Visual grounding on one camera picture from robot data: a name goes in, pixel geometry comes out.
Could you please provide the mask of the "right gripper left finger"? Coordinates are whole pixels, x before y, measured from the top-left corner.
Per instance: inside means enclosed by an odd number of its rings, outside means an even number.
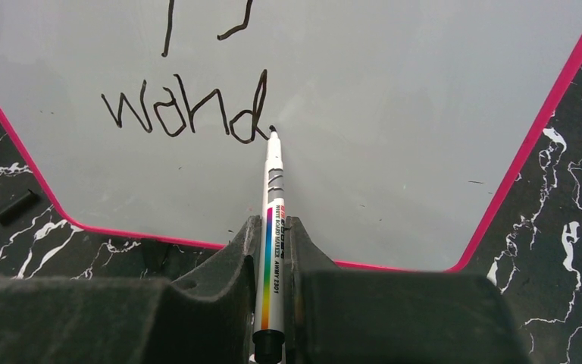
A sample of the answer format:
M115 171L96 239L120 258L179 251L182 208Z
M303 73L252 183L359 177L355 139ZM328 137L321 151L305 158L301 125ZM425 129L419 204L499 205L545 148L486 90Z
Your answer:
M246 363L261 219L167 278L0 278L0 363Z

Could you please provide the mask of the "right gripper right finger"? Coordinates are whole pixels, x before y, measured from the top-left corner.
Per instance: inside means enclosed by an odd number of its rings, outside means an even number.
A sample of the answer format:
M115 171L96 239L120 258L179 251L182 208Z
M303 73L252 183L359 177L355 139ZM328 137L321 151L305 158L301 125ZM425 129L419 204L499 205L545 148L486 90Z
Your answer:
M528 363L480 275L341 268L286 220L288 363Z

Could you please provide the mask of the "white whiteboard marker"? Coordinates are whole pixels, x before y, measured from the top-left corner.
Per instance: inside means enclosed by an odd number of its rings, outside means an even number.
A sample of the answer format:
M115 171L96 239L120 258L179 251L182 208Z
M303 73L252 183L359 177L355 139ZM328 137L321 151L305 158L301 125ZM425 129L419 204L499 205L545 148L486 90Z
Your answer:
M252 341L257 363L283 361L285 199L282 143L274 126L264 163L261 242Z

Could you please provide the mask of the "pink framed whiteboard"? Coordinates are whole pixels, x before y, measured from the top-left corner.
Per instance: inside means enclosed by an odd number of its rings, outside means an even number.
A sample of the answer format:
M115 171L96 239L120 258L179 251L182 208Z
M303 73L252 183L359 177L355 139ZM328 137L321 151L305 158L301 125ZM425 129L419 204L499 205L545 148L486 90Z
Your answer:
M219 246L464 263L582 60L582 1L0 1L0 119L61 214Z

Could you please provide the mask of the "black marker cap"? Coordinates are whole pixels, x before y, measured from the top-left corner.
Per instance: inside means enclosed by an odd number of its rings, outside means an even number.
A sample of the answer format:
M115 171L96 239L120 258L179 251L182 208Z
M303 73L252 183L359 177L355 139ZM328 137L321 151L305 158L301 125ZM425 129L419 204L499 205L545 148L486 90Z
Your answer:
M30 189L15 196L10 202L0 207L0 225L8 225L23 213L34 207L40 200L37 193Z

